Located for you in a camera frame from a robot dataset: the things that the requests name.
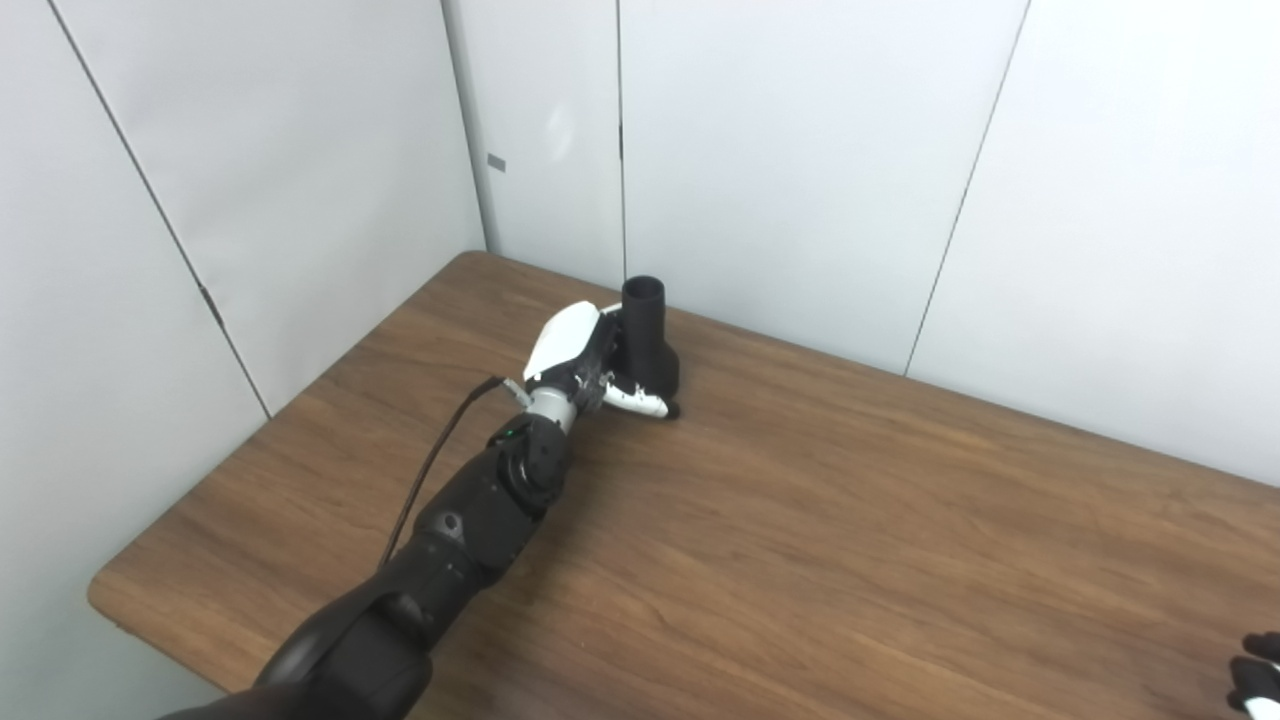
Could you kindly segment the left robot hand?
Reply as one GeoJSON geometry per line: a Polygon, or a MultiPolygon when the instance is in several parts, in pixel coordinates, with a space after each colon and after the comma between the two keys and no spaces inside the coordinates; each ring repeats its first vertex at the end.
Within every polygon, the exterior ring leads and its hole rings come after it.
{"type": "Polygon", "coordinates": [[[526,411],[563,433],[603,405],[673,420],[681,414],[678,380],[664,301],[625,300],[605,309],[580,301],[548,320],[532,347],[524,369],[526,411]]]}

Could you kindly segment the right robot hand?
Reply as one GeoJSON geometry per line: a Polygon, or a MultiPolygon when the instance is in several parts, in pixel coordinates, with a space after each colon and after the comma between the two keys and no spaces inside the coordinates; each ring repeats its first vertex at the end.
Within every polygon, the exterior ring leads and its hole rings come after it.
{"type": "Polygon", "coordinates": [[[1279,719],[1279,633],[1248,634],[1228,664],[1228,705],[1249,719],[1279,719]]]}

